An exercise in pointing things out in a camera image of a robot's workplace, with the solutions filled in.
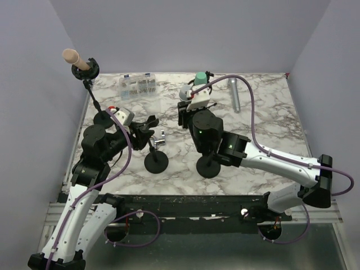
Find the grey metal microphone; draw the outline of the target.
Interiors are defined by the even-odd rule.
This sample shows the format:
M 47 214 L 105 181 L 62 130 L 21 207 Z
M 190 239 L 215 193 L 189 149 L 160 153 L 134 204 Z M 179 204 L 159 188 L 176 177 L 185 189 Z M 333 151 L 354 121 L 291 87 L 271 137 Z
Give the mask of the grey metal microphone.
M 240 106 L 239 92 L 238 92 L 238 88 L 237 88 L 237 79 L 229 78 L 228 86 L 231 91 L 234 112 L 238 114 L 241 111 L 241 106 Z

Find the white microphone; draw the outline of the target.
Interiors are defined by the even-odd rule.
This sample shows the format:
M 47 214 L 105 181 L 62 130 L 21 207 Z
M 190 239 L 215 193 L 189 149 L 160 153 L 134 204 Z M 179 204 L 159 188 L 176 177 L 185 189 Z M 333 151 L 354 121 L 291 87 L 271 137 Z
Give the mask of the white microphone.
M 193 98 L 192 85 L 183 85 L 179 91 L 179 98 L 181 101 L 190 101 Z

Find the black mic stand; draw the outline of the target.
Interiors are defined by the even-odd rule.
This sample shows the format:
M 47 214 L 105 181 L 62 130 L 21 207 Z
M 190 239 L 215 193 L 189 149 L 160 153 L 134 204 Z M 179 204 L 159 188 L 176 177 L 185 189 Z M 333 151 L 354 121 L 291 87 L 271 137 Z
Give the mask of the black mic stand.
M 216 161 L 215 153 L 211 153 L 209 155 L 203 155 L 198 159 L 196 170 L 202 177 L 211 179 L 219 174 L 221 165 Z

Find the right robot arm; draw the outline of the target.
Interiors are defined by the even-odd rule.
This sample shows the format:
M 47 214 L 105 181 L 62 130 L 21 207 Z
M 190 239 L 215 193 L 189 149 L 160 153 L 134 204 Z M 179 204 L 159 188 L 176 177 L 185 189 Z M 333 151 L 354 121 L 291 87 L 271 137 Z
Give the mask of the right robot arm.
M 177 105 L 178 124 L 191 133 L 196 150 L 202 155 L 196 170 L 204 178 L 216 177 L 222 166 L 263 170 L 294 181 L 289 187 L 263 195 L 259 215 L 270 221 L 279 213 L 306 204 L 326 209 L 331 206 L 332 158 L 305 158 L 258 147 L 248 137 L 223 129 L 223 120 L 209 109 L 188 111 L 187 102 Z

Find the teal microphone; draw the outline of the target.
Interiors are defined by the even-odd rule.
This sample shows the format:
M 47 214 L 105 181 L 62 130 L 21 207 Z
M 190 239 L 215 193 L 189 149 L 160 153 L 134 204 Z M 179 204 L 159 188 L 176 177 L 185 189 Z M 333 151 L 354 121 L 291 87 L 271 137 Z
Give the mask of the teal microphone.
M 196 73 L 195 75 L 195 79 L 193 81 L 193 84 L 195 86 L 199 86 L 199 85 L 202 85 L 202 84 L 207 84 L 208 83 L 208 76 L 206 74 L 206 72 L 198 72 Z

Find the black white-mic stand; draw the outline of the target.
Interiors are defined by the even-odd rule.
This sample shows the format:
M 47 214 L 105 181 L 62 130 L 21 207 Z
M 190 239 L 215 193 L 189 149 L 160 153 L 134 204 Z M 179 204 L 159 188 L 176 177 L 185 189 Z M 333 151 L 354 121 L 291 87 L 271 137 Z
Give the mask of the black white-mic stand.
M 149 153 L 144 159 L 144 166 L 152 174 L 162 173 L 169 164 L 167 155 L 157 150 L 155 144 L 151 143 L 151 138 L 155 134 L 152 129 L 157 127 L 158 124 L 159 119 L 155 115 L 150 115 L 146 121 L 133 121 L 129 126 L 133 149 L 139 151 L 149 146 Z

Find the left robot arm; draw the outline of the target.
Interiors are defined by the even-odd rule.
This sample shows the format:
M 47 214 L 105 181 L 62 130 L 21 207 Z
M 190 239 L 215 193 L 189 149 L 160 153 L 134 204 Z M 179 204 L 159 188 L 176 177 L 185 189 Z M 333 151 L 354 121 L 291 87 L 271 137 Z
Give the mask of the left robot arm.
M 110 173 L 109 161 L 125 148 L 143 149 L 153 131 L 132 122 L 108 133 L 94 124 L 85 129 L 83 152 L 72 169 L 71 187 L 60 219 L 40 253 L 30 256 L 30 269 L 84 269 L 86 256 L 106 226 L 124 218 L 120 199 L 106 195 L 95 214 L 86 220 Z

